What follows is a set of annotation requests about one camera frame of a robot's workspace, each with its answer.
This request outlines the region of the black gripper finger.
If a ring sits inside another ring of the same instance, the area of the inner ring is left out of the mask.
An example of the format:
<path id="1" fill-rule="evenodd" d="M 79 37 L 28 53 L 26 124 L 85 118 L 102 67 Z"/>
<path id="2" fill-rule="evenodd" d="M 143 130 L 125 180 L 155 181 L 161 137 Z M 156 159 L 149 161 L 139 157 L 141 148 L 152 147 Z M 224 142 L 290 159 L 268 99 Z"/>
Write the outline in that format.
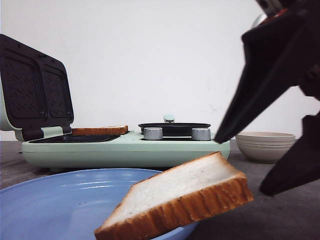
<path id="1" fill-rule="evenodd" d="M 315 74 L 320 62 L 318 9 L 285 10 L 246 32 L 242 41 L 245 66 L 214 138 L 218 143 L 241 132 L 291 87 L 320 97 Z"/>
<path id="2" fill-rule="evenodd" d="M 305 116 L 302 128 L 302 136 L 262 181 L 259 190 L 264 195 L 274 196 L 320 179 L 320 116 Z"/>

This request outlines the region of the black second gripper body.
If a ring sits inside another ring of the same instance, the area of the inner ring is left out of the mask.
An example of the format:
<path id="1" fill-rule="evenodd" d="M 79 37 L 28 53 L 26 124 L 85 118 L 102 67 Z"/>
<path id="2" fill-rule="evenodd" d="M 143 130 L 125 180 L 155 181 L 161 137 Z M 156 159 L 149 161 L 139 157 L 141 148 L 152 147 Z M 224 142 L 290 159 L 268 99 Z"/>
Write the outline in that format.
<path id="1" fill-rule="evenodd" d="M 320 2 L 260 0 L 266 18 L 254 29 L 254 115 L 287 89 L 320 97 Z"/>

